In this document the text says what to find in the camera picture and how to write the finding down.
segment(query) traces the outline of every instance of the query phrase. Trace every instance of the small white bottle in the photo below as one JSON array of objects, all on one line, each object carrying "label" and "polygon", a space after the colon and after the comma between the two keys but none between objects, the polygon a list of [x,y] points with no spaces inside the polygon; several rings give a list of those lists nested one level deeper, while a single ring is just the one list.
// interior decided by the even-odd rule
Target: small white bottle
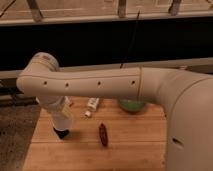
[{"label": "small white bottle", "polygon": [[92,117],[92,112],[97,110],[99,103],[100,98],[90,98],[87,103],[87,111],[85,112],[85,115],[89,118]]}]

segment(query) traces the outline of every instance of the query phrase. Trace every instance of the metal bar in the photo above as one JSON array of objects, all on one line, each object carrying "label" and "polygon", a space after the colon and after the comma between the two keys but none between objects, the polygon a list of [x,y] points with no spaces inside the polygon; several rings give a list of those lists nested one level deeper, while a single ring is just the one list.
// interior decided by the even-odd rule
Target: metal bar
[{"label": "metal bar", "polygon": [[168,11],[172,16],[175,16],[178,14],[181,2],[182,2],[182,0],[173,0],[172,1],[172,4]]},{"label": "metal bar", "polygon": [[34,21],[41,22],[43,16],[41,14],[41,11],[39,9],[39,6],[38,6],[36,0],[27,0],[27,3],[31,10]]},{"label": "metal bar", "polygon": [[126,0],[119,0],[119,2],[118,2],[118,16],[120,18],[126,17]]},{"label": "metal bar", "polygon": [[6,2],[0,7],[0,18],[10,8],[16,0],[6,0]]}]

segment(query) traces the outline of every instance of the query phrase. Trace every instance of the small hole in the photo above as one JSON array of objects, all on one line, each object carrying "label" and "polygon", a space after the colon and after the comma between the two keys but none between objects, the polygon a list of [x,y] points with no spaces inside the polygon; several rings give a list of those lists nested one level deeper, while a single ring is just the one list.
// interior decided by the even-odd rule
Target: small hole
[{"label": "small hole", "polygon": [[132,81],[132,85],[135,85],[135,81]]},{"label": "small hole", "polygon": [[100,86],[101,85],[101,82],[100,81],[98,81],[98,86]]},{"label": "small hole", "polygon": [[172,141],[177,147],[183,148],[183,143],[181,141],[179,141],[178,139],[173,138]]}]

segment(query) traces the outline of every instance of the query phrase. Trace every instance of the white pipe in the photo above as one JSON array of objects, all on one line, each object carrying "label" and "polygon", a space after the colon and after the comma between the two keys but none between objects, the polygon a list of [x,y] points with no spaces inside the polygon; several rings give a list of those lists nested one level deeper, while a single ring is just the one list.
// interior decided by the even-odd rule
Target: white pipe
[{"label": "white pipe", "polygon": [[[176,16],[171,16],[167,12],[161,13],[141,13],[139,20],[154,20],[154,19],[177,19],[191,17],[210,17],[213,16],[213,11],[189,11],[179,12]],[[17,26],[17,25],[42,25],[42,24],[60,24],[60,23],[82,23],[82,22],[108,22],[108,21],[128,21],[136,20],[137,14],[126,14],[125,18],[119,18],[118,15],[103,15],[103,16],[81,16],[81,17],[53,17],[43,18],[41,22],[36,23],[33,19],[11,19],[0,20],[0,26]]]}]

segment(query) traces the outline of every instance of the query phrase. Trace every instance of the wooden table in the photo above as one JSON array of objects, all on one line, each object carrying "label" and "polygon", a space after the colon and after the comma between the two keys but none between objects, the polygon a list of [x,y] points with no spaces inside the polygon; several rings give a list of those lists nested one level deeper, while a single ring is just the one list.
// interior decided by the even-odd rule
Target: wooden table
[{"label": "wooden table", "polygon": [[[24,171],[163,171],[166,120],[161,107],[147,104],[131,115],[116,100],[104,99],[92,118],[86,118],[88,98],[73,97],[75,124],[60,140],[50,116],[41,111]],[[104,123],[109,146],[100,143]]]}]

